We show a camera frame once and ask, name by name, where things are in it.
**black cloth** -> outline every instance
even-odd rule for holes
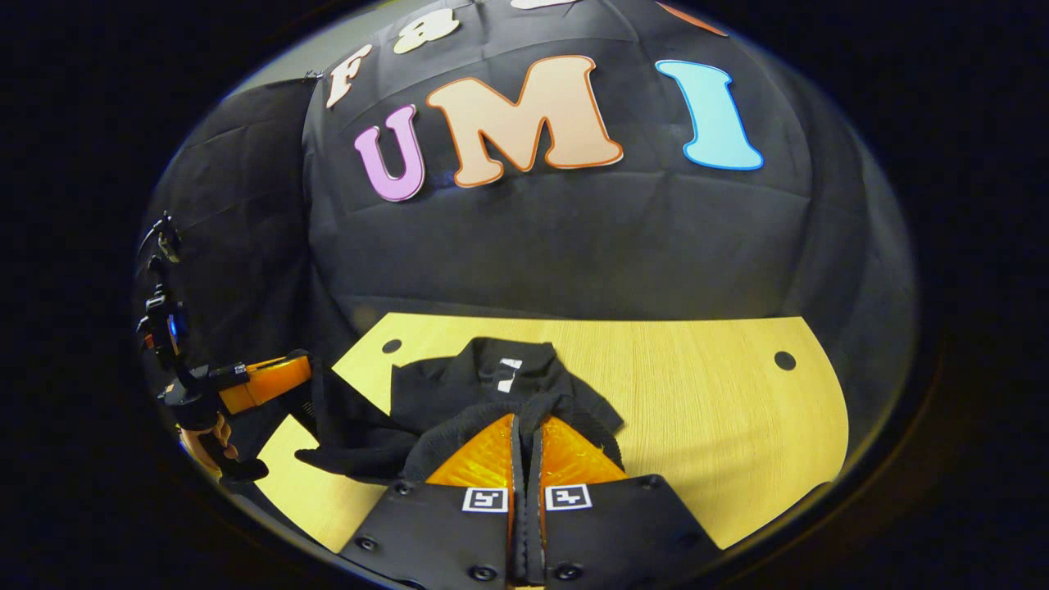
[[[325,471],[368,483],[423,481],[511,413],[518,417],[524,450],[542,419],[553,415],[622,467],[614,434],[623,419],[564,368],[550,343],[474,338],[455,357],[393,367],[389,416],[316,357],[311,365],[320,446],[295,457]]]
[[[459,27],[407,55],[390,39],[406,15],[364,43],[350,90],[325,103],[330,68],[305,120],[309,243],[325,286],[359,332],[387,312],[597,320],[750,319],[800,315],[827,352],[849,408],[850,449],[892,407],[917,339],[917,285],[904,220],[871,151],[832,101],[730,26],[720,37],[655,2],[601,0],[536,10],[509,2],[455,6]],[[596,63],[590,79],[623,159],[559,170],[542,154],[522,172],[462,188],[448,122],[426,106],[467,77],[511,101],[529,67],[553,56]],[[757,170],[687,160],[692,123],[658,60],[731,76],[729,90]],[[383,201],[354,142],[404,105],[426,161],[422,190]],[[380,139],[390,174],[403,160]]]
[[[259,362],[294,349],[338,358],[357,338],[321,285],[307,244],[302,125],[316,82],[277,82],[224,99],[189,133],[156,185],[141,235],[163,211],[171,214],[181,262],[171,266],[170,286],[186,303],[191,367]],[[155,241],[136,254],[134,317],[155,286],[146,269]],[[150,351],[142,361],[144,395],[153,397],[174,376]],[[231,417],[231,442],[241,457],[256,457],[290,410],[313,430],[308,400],[308,389],[297,387]]]
[[[500,382],[507,391],[499,391]],[[496,338],[474,338],[455,357],[394,367],[390,418],[422,434],[454,418],[467,406],[485,402],[518,405],[539,394],[574,398],[612,433],[623,425],[623,419],[607,400],[564,368],[553,344]]]

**peach letter m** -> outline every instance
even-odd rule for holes
[[[608,138],[590,84],[596,65],[584,56],[539,60],[524,75],[512,103],[476,78],[464,78],[430,92],[426,104],[448,120],[459,159],[455,184],[475,187],[502,176],[502,164],[488,156],[484,138],[522,172],[535,164],[539,134],[550,130],[547,164],[554,168],[607,166],[623,157]]]

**wooden table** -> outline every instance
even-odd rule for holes
[[[457,355],[476,336],[552,342],[565,367],[623,417],[628,476],[660,473],[719,547],[754,532],[841,468],[844,398],[799,317],[718,321],[574,321],[388,314],[335,372],[389,412],[390,368]],[[399,339],[393,353],[383,344]],[[773,360],[787,352],[793,370]],[[316,441],[285,420],[260,458],[259,487],[287,517],[340,551],[383,487],[299,462]]]

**pink letter u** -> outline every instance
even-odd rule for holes
[[[423,152],[419,149],[419,140],[415,138],[415,128],[411,125],[411,118],[414,115],[415,105],[405,105],[386,118],[386,127],[397,135],[401,156],[404,157],[404,174],[400,178],[390,176],[386,171],[383,154],[379,152],[379,127],[366,129],[354,142],[354,147],[361,152],[371,188],[386,201],[407,201],[423,188],[426,169]]]

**blue letter i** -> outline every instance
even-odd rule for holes
[[[747,142],[740,112],[728,91],[732,78],[716,67],[679,60],[656,62],[660,73],[678,82],[692,117],[692,141],[685,157],[702,166],[755,170],[765,163]]]

